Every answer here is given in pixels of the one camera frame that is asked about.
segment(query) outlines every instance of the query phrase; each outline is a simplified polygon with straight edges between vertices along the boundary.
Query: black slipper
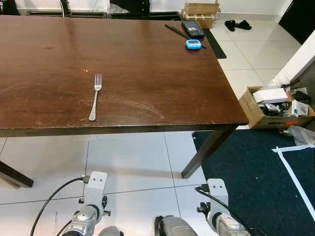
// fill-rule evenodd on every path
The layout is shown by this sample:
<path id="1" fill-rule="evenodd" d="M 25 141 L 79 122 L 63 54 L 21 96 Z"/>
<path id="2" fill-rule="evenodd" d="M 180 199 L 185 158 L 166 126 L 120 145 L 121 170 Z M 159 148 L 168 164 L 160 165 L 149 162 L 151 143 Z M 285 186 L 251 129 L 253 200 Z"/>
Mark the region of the black slipper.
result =
<path id="1" fill-rule="evenodd" d="M 234 27 L 236 28 L 240 28 L 243 30 L 250 30 L 252 27 L 248 24 L 247 21 L 243 20 L 242 22 L 240 22 L 239 24 L 234 23 Z"/>
<path id="2" fill-rule="evenodd" d="M 235 31 L 235 21 L 225 21 L 224 22 L 225 26 L 230 30 L 230 31 Z"/>

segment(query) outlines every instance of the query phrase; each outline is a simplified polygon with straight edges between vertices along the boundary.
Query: blue device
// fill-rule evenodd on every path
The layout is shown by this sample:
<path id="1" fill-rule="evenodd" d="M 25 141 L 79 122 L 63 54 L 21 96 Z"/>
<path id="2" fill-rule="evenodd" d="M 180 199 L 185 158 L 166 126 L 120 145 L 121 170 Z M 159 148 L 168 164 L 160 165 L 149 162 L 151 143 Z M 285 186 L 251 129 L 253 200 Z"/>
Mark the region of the blue device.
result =
<path id="1" fill-rule="evenodd" d="M 197 39 L 189 39 L 186 41 L 186 47 L 190 50 L 200 49 L 201 43 Z"/>

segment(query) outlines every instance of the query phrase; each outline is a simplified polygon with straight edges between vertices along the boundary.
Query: silver fork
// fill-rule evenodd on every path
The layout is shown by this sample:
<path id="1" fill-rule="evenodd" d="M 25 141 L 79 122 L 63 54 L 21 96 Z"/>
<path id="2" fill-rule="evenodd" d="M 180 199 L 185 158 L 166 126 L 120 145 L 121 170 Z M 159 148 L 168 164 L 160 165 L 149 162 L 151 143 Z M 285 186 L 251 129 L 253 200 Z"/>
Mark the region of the silver fork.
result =
<path id="1" fill-rule="evenodd" d="M 94 103 L 91 110 L 91 114 L 89 116 L 89 120 L 95 120 L 96 118 L 96 99 L 97 99 L 97 92 L 102 89 L 102 74 L 101 73 L 95 73 L 95 97 L 94 97 Z"/>

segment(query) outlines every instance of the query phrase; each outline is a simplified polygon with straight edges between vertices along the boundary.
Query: wooden table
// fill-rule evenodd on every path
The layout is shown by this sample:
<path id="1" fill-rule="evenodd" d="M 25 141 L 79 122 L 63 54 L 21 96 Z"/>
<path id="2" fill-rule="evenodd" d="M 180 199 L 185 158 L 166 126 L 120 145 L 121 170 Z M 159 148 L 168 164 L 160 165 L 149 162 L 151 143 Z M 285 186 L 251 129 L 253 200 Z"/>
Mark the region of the wooden table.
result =
<path id="1" fill-rule="evenodd" d="M 181 22 L 0 16 L 0 136 L 215 130 L 190 175 L 248 123 L 209 43 L 185 48 Z M 96 121 L 94 75 L 103 74 Z M 2 176 L 32 180 L 0 162 Z"/>

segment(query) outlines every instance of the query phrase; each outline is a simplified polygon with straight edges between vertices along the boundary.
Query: black mat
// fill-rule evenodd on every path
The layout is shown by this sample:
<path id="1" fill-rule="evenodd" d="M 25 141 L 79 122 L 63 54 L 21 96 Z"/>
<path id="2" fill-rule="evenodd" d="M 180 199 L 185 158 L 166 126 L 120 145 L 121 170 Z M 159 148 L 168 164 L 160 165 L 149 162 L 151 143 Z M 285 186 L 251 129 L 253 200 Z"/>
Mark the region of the black mat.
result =
<path id="1" fill-rule="evenodd" d="M 220 47 L 220 45 L 218 44 L 215 37 L 213 36 L 213 34 L 211 33 L 211 31 L 209 29 L 204 29 L 203 31 L 205 32 L 205 36 L 207 37 L 213 52 L 217 56 L 217 59 L 225 59 L 226 55 L 222 48 Z"/>
<path id="2" fill-rule="evenodd" d="M 197 150 L 210 134 L 193 133 Z M 203 171 L 206 179 L 224 180 L 230 207 L 250 227 L 263 229 L 268 236 L 314 236 L 315 224 L 307 207 L 278 154 L 271 151 L 294 145 L 277 130 L 237 130 L 203 165 Z M 314 204 L 314 148 L 283 156 Z"/>

